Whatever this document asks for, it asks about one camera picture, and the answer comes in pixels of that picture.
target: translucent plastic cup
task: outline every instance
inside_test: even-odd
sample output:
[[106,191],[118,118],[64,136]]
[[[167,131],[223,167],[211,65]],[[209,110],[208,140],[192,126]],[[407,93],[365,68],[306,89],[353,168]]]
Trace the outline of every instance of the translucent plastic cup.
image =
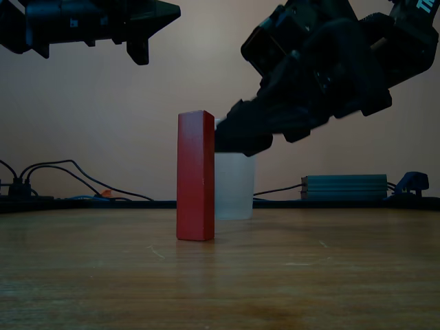
[[[216,125],[222,120],[215,120]],[[255,157],[241,153],[215,154],[215,219],[252,218]]]

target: blue clip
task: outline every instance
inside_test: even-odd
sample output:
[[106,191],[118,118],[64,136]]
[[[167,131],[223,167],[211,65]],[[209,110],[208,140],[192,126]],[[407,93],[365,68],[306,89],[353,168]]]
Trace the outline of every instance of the blue clip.
[[421,191],[429,189],[428,176],[420,172],[408,172],[396,185],[394,195],[410,194],[413,190],[417,197],[421,197]]

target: wooden block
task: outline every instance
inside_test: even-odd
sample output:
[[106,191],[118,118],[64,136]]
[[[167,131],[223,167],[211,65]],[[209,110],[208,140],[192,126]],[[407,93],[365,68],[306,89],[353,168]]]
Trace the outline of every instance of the wooden block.
[[177,238],[214,238],[214,117],[179,114],[177,142]]

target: white wall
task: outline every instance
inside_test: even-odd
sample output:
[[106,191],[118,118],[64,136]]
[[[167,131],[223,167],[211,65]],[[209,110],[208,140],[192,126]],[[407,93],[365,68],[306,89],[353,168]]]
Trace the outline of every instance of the white wall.
[[[95,48],[53,45],[49,60],[0,48],[0,159],[21,170],[72,158],[109,184],[174,199],[177,114],[205,109],[221,117],[256,93],[259,75],[242,59],[240,46],[280,1],[174,3],[182,17],[151,39],[146,67],[111,41]],[[388,13],[392,6],[385,0],[351,3],[359,17]],[[440,196],[439,66],[437,60],[429,72],[394,88],[390,109],[332,120],[296,144],[277,138],[258,157],[256,189],[293,185],[305,175],[386,173],[398,182],[407,171],[421,171],[430,176],[430,193]],[[1,167],[0,178],[9,178]],[[32,184],[43,195],[88,193],[55,170],[40,170]]]

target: wooden table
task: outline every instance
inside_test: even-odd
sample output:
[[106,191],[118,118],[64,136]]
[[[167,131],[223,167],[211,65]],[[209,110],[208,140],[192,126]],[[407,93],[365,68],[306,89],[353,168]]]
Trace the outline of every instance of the wooden table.
[[440,213],[256,210],[215,241],[174,210],[0,216],[0,329],[440,329]]

